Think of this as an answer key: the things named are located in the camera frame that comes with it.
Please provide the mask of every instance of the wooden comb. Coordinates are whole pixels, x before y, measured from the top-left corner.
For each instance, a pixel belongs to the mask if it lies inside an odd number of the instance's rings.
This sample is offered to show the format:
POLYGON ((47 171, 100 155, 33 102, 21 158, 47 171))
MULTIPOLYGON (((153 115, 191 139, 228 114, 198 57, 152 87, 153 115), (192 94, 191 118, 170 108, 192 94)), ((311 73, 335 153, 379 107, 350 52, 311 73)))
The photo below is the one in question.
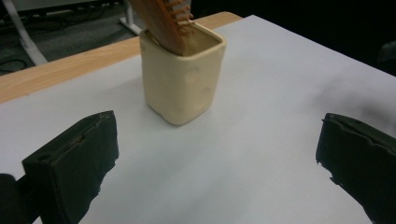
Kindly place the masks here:
POLYGON ((192 15, 185 0, 129 0, 137 16, 146 24, 155 40, 177 55, 183 55, 186 46, 183 36, 191 31, 192 15))

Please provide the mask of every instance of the cable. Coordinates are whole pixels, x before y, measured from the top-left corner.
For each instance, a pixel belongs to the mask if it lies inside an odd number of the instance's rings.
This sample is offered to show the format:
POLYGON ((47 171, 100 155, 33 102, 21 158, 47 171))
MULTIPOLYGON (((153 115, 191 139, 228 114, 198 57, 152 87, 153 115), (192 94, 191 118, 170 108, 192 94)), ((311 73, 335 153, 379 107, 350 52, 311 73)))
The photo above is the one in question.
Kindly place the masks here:
POLYGON ((8 61, 5 61, 5 62, 1 62, 0 66, 3 66, 3 65, 8 64, 8 63, 21 63, 21 68, 19 68, 17 70, 8 70, 8 69, 0 68, 0 76, 6 75, 8 73, 18 72, 18 71, 21 71, 21 70, 27 68, 27 62, 24 61, 24 60, 21 60, 21 59, 12 59, 12 60, 8 60, 8 61))
MULTIPOLYGON (((27 17, 23 18, 22 22, 23 22, 26 30, 32 32, 29 35, 43 35, 46 33, 53 32, 53 31, 64 30, 67 27, 83 23, 84 21, 97 20, 105 14, 106 9, 110 6, 110 4, 111 4, 111 1, 105 1, 102 5, 100 5, 100 7, 102 7, 102 10, 95 17, 93 17, 92 15, 96 11, 97 7, 90 7, 91 10, 88 12, 88 14, 82 20, 71 21, 64 17, 44 17, 44 18, 43 17, 34 17, 34 13, 31 13, 27 17), (34 26, 32 27, 32 25, 37 25, 42 22, 54 22, 54 23, 56 23, 56 25, 53 27, 50 27, 50 28, 49 27, 34 27, 34 26)), ((15 31, 15 27, 14 27, 12 21, 7 20, 8 17, 9 17, 8 14, 3 17, 2 20, 5 23, 4 23, 3 27, 0 26, 0 30, 4 29, 4 27, 6 27, 10 31, 15 31)))

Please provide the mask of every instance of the cup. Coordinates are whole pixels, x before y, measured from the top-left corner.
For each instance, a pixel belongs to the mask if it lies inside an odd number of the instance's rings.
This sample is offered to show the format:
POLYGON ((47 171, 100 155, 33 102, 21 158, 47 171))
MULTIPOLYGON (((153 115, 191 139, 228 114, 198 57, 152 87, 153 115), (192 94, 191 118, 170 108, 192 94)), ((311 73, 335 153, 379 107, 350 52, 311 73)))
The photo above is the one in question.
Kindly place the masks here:
POLYGON ((225 38, 194 23, 184 37, 186 52, 163 48, 149 30, 140 33, 142 77, 147 104, 165 120, 183 125, 212 104, 219 80, 225 38))

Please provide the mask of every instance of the table surface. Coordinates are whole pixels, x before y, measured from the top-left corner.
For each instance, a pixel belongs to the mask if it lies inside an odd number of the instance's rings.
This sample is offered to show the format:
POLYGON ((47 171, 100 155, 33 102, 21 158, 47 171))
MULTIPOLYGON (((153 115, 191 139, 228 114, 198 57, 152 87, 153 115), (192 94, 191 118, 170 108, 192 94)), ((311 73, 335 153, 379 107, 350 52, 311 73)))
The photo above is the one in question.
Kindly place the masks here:
POLYGON ((214 31, 228 45, 199 118, 164 121, 145 104, 139 55, 120 56, 0 104, 0 170, 20 178, 26 156, 114 110, 120 158, 81 223, 371 223, 315 153, 329 112, 395 136, 396 79, 255 16, 214 31))
MULTIPOLYGON (((213 29, 241 18, 230 12, 220 12, 196 20, 213 29)), ((139 37, 89 50, 0 77, 0 103, 62 83, 134 57, 140 53, 139 37)))

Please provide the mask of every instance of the wooden edge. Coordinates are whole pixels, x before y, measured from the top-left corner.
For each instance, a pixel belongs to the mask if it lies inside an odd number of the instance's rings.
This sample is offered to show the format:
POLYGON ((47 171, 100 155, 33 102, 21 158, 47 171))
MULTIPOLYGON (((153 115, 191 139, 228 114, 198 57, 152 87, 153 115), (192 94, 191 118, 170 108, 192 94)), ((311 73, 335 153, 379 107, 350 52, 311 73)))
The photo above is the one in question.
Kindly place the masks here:
MULTIPOLYGON (((242 18, 230 12, 220 12, 196 22, 214 29, 242 18)), ((0 77, 0 103, 80 77, 140 54, 139 37, 92 49, 50 63, 41 64, 0 77)))

